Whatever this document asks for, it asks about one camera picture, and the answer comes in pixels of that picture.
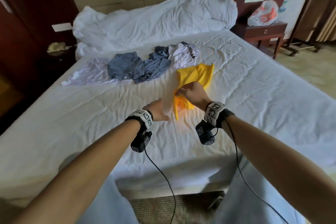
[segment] black sensor device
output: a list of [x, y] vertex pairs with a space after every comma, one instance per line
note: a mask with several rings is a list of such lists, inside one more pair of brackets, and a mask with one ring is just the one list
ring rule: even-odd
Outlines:
[[215, 127], [206, 122], [205, 120], [202, 120], [197, 126], [196, 126], [196, 132], [198, 134], [199, 140], [201, 141], [201, 144], [203, 145], [210, 145], [215, 142], [215, 137], [213, 136], [211, 130]]
[[151, 140], [152, 132], [144, 132], [143, 134], [137, 134], [135, 139], [131, 143], [131, 148], [136, 152], [143, 152], [145, 147]]

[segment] light blue pants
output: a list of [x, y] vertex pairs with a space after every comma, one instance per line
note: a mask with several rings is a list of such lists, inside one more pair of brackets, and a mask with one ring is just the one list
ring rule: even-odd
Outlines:
[[[77, 154], [69, 156], [60, 170]], [[304, 224], [305, 219], [245, 158], [240, 162], [241, 172], [250, 187], [273, 206], [289, 224]], [[86, 209], [77, 224], [139, 224], [129, 201], [118, 191], [112, 177], [108, 177], [98, 195]], [[248, 188], [237, 170], [229, 190], [216, 210], [213, 224], [283, 224], [277, 213]]]

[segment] white bed sheet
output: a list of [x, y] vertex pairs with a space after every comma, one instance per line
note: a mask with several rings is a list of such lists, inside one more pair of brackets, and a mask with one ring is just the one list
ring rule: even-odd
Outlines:
[[[207, 89], [210, 98], [227, 104], [238, 117], [318, 165], [335, 165], [336, 101], [230, 31], [199, 33], [125, 52], [136, 51], [147, 58], [154, 46], [182, 40], [199, 47], [199, 62], [215, 65]], [[0, 137], [0, 197], [35, 196], [67, 156], [84, 150], [128, 114], [160, 97], [170, 120], [153, 124], [146, 149], [172, 187], [231, 178], [236, 164], [229, 137], [219, 130], [214, 144], [202, 145], [195, 132], [203, 116], [198, 109], [182, 111], [175, 120], [171, 103], [178, 80], [174, 69], [138, 85], [62, 86], [88, 58], [78, 61]], [[112, 175], [122, 190], [166, 186], [145, 154], [131, 148]]]

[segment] white t-shirt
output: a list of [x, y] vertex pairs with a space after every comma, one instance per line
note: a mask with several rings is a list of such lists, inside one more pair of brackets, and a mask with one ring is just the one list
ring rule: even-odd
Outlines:
[[172, 61], [173, 67], [176, 69], [196, 66], [197, 57], [200, 51], [193, 44], [181, 42], [177, 45], [168, 47], [169, 60]]

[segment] yellow shirt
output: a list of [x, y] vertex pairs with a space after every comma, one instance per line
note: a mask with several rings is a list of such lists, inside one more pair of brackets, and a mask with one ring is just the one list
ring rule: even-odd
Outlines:
[[[205, 64], [199, 64], [195, 67], [187, 67], [177, 70], [177, 76], [179, 79], [178, 89], [183, 85], [190, 82], [199, 82], [204, 88], [206, 88], [212, 79], [214, 65], [211, 66]], [[194, 106], [184, 97], [184, 96], [174, 96], [173, 110], [175, 113], [176, 120], [179, 120], [177, 110], [187, 108], [189, 110], [193, 109]]]

